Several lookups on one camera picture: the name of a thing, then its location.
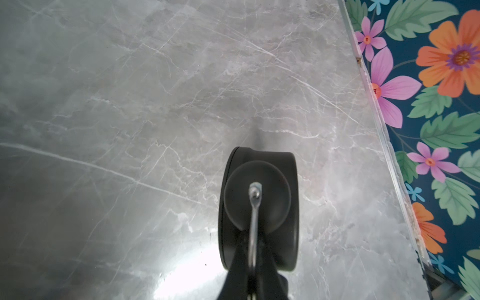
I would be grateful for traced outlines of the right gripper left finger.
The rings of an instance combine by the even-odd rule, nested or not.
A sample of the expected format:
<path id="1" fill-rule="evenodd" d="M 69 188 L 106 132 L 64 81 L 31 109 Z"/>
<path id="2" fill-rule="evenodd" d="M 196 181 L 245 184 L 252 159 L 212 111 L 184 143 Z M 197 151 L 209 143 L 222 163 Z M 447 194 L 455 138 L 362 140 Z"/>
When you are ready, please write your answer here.
<path id="1" fill-rule="evenodd" d="M 231 267 L 227 273 L 218 300 L 247 300 L 249 296 L 249 234 L 243 232 L 237 241 L 236 251 Z"/>

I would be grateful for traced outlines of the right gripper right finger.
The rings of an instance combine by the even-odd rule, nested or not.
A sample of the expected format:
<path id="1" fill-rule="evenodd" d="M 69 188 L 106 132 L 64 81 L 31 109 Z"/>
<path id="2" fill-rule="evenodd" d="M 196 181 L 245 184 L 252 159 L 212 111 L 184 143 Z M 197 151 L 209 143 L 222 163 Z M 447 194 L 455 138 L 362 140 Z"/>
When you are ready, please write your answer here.
<path id="1" fill-rule="evenodd" d="M 264 236 L 259 236 L 257 244 L 256 299 L 288 299 L 288 282 L 277 272 L 274 257 Z"/>

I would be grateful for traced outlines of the black twin-bell alarm clock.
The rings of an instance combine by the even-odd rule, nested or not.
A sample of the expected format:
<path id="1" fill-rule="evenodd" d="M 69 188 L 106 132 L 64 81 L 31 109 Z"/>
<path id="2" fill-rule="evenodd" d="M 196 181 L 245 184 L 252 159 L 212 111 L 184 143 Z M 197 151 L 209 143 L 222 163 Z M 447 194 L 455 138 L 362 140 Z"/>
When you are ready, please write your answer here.
<path id="1" fill-rule="evenodd" d="M 291 152 L 256 151 L 235 147 L 226 163 L 218 217 L 219 254 L 230 269 L 242 232 L 248 232 L 251 184 L 261 185 L 258 232 L 265 235 L 276 267 L 293 271 L 300 242 L 298 170 Z"/>

